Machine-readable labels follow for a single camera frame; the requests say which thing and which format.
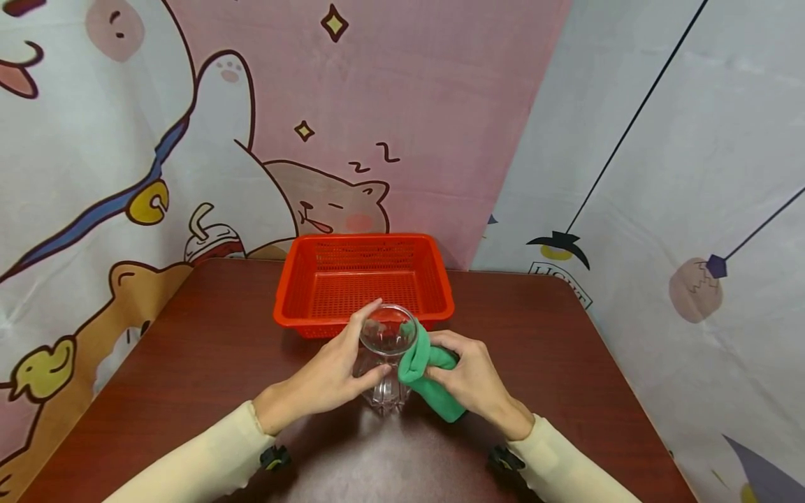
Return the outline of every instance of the yellow bell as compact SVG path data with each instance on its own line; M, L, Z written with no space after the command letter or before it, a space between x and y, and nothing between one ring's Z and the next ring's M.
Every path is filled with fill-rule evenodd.
M126 215L135 224L154 225L165 217L167 206L167 185L158 179L131 200L126 208Z

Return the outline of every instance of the wooden table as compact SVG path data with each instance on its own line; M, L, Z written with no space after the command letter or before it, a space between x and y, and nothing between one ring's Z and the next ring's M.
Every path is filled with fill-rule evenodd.
M101 501L320 347L274 323L282 264L203 263L112 377L22 501ZM695 501L570 287L535 275L449 274L449 327L483 340L512 395L644 502ZM380 418L359 398L288 427L293 462L227 501L538 501L485 466L501 436L419 397Z

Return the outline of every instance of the left hand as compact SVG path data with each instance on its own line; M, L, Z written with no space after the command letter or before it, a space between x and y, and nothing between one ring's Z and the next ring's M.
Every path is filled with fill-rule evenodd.
M353 377L361 328L381 303L382 300L377 299L353 313L344 330L299 372L269 386L252 401L260 426L267 435L276 436L303 416L344 405L375 387L391 371L390 365L379 365L360 377Z

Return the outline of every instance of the yellow star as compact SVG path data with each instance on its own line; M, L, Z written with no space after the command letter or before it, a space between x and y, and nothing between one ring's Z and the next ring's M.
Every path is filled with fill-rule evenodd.
M294 128L294 131L302 138L303 142L306 142L311 136L316 134L316 132L308 126L308 121L301 121L299 125Z
M349 23L338 13L336 6L331 3L330 11L324 16L324 19L321 20L321 26L323 26L327 34L330 35L330 39L337 43L349 27Z

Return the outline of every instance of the wrist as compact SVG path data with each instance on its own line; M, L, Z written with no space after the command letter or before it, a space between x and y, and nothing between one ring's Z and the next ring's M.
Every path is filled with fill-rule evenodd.
M254 400L254 414L266 435L277 436L286 426L301 415L287 392L287 382L278 382L265 388Z
M534 415L519 400L506 396L496 407L489 421L503 433L506 440L518 442L530 435L534 428Z

